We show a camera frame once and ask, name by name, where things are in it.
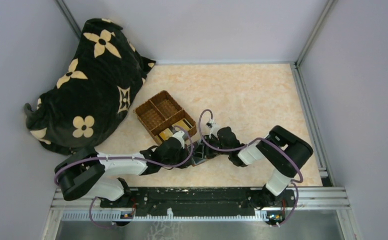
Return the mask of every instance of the brown woven basket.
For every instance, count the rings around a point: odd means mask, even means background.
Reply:
[[[182,119],[192,126],[190,137],[197,133],[197,123],[165,90],[159,92],[134,110],[136,116],[157,144],[162,141],[158,135]]]

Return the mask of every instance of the white wall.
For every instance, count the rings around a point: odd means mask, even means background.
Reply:
[[[0,0],[0,240],[42,234],[63,156],[29,134],[23,104],[54,86],[76,46],[53,0]]]
[[[79,26],[110,18],[160,64],[295,61],[327,0],[65,0]]]
[[[388,239],[388,1],[339,1],[301,69],[364,239]]]

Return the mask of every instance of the black pillow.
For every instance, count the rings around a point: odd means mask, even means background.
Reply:
[[[42,146],[69,155],[110,136],[128,114],[155,61],[142,57],[110,20],[88,20],[68,72],[26,103],[26,127]]]

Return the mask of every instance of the enclosure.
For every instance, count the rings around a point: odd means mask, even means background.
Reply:
[[[265,224],[262,213],[280,209],[265,207],[249,217],[205,217],[194,210],[178,218],[168,212],[101,229],[89,221],[92,198],[63,199],[53,176],[67,157],[45,150],[29,133],[22,107],[35,106],[68,72],[82,27],[92,18],[122,26],[131,47],[157,61],[124,121],[95,150],[147,149],[167,128],[158,128],[161,121],[188,114],[198,124],[204,109],[242,143],[283,126],[314,150],[301,168],[298,208],[286,225]],[[162,90],[171,97],[149,102]],[[162,108],[164,101],[176,107]],[[155,109],[159,123],[148,122],[146,110],[134,112],[143,103]],[[267,160],[239,168],[220,155],[195,167],[118,177],[149,194],[218,194],[261,189],[274,168]],[[128,211],[99,204],[93,205],[94,219],[104,226],[111,215]],[[385,205],[388,2],[0,1],[0,239],[379,240],[388,238]]]

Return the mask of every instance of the purple cable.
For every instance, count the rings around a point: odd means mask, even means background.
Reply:
[[[94,219],[92,218],[92,207],[94,206],[95,200],[97,200],[97,197],[94,197],[94,199],[93,199],[92,202],[91,202],[91,205],[89,206],[89,219],[91,220],[91,222],[92,222],[95,226],[97,226],[97,227],[99,227],[99,228],[101,228],[101,229],[111,229],[111,226],[102,226],[102,225],[96,223],[96,222],[94,221]]]
[[[216,150],[216,151],[219,151],[219,152],[233,152],[233,151],[239,151],[239,150],[242,150],[246,147],[248,147],[249,145],[251,145],[252,143],[254,143],[255,141],[263,141],[265,143],[267,143],[268,145],[270,145],[271,147],[273,147],[276,151],[278,151],[282,156],[284,156],[284,158],[286,158],[286,160],[288,160],[288,162],[292,165],[292,167],[294,167],[295,171],[298,173],[298,176],[300,177],[300,180],[295,180],[293,179],[294,182],[296,183],[302,183],[304,178],[303,178],[303,174],[301,173],[300,169],[298,168],[298,166],[295,164],[294,161],[292,161],[292,159],[286,155],[286,153],[280,149],[278,146],[276,146],[275,144],[273,144],[271,141],[267,140],[267,139],[264,139],[262,137],[258,137],[254,140],[252,140],[250,143],[248,143],[247,145],[244,145],[244,146],[240,146],[240,147],[237,147],[237,148],[232,148],[232,149],[220,149],[220,148],[217,148],[217,147],[214,147],[212,146],[211,144],[209,144],[204,136],[203,136],[203,133],[201,131],[201,119],[203,118],[203,115],[205,112],[209,112],[210,113],[210,118],[213,119],[213,113],[211,112],[210,109],[205,109],[201,114],[200,114],[200,119],[198,119],[198,132],[200,133],[200,137],[201,137],[201,140],[203,141],[203,143],[205,145],[207,145],[209,148],[213,149],[213,150]]]
[[[211,112],[210,109],[205,109],[201,114],[200,114],[200,119],[198,119],[198,132],[200,133],[200,136],[201,136],[201,139],[203,141],[203,143],[205,145],[207,145],[209,148],[213,149],[213,150],[216,150],[216,151],[220,151],[220,152],[233,152],[233,151],[238,151],[238,150],[242,150],[246,147],[248,147],[250,144],[254,143],[255,141],[263,141],[265,143],[267,143],[268,145],[270,145],[271,147],[273,147],[276,151],[278,151],[280,154],[282,154],[282,156],[284,156],[284,158],[286,158],[286,160],[288,160],[288,162],[294,167],[295,171],[298,173],[298,176],[300,177],[300,180],[295,180],[295,179],[292,179],[291,180],[291,184],[294,185],[295,187],[295,192],[297,193],[297,197],[295,198],[295,202],[294,202],[294,205],[292,206],[292,210],[289,212],[288,216],[279,224],[279,225],[272,225],[273,227],[280,227],[281,225],[285,224],[287,222],[287,220],[289,218],[291,218],[292,214],[294,213],[294,210],[295,208],[297,207],[297,204],[298,204],[298,194],[299,194],[299,191],[298,191],[298,187],[295,183],[302,183],[304,178],[303,178],[303,174],[301,173],[300,169],[298,168],[298,166],[295,164],[295,162],[288,156],[286,155],[286,153],[284,151],[282,151],[282,149],[280,149],[278,146],[276,146],[275,144],[273,144],[271,141],[267,140],[267,139],[264,139],[262,137],[258,137],[254,140],[252,140],[249,144],[247,145],[244,145],[244,146],[241,146],[241,147],[237,147],[237,148],[233,148],[233,149],[220,149],[220,148],[217,148],[217,147],[214,147],[212,146],[211,144],[209,144],[203,137],[203,134],[202,134],[202,131],[201,131],[201,119],[203,118],[203,115],[205,112],[209,112],[210,113],[210,118],[213,119],[213,112]]]
[[[288,216],[279,225],[271,225],[272,227],[280,227],[280,226],[284,225],[288,221],[288,219],[291,218],[292,214],[294,213],[295,208],[297,207],[297,204],[298,204],[298,194],[299,194],[298,186],[295,183],[293,183],[293,181],[291,182],[291,184],[294,185],[295,192],[297,194],[297,197],[295,198],[294,205],[292,206],[292,209],[289,212]]]
[[[109,158],[106,158],[104,156],[95,156],[95,157],[89,157],[89,158],[85,158],[85,159],[82,159],[82,160],[79,160],[79,161],[75,161],[69,165],[66,165],[65,167],[61,168],[60,170],[57,171],[57,173],[54,175],[54,183],[58,186],[58,176],[66,171],[67,169],[71,168],[71,167],[74,167],[76,165],[79,165],[79,164],[82,164],[82,163],[86,163],[86,162],[90,162],[90,161],[96,161],[96,160],[140,160],[140,161],[145,161],[145,162],[148,162],[148,163],[152,163],[152,164],[155,164],[155,165],[159,165],[161,167],[166,167],[166,168],[177,168],[181,165],[184,165],[192,156],[192,154],[194,153],[194,146],[192,145],[192,139],[191,137],[189,136],[188,132],[181,128],[180,126],[175,126],[177,128],[179,128],[181,131],[183,131],[187,136],[188,136],[188,140],[189,140],[189,145],[191,146],[190,147],[190,151],[189,151],[189,155],[188,157],[176,164],[176,165],[166,165],[166,164],[162,164],[160,162],[157,162],[157,161],[153,161],[153,160],[149,160],[149,159],[145,159],[145,158],[141,158],[141,157],[131,157],[131,156],[111,156]]]

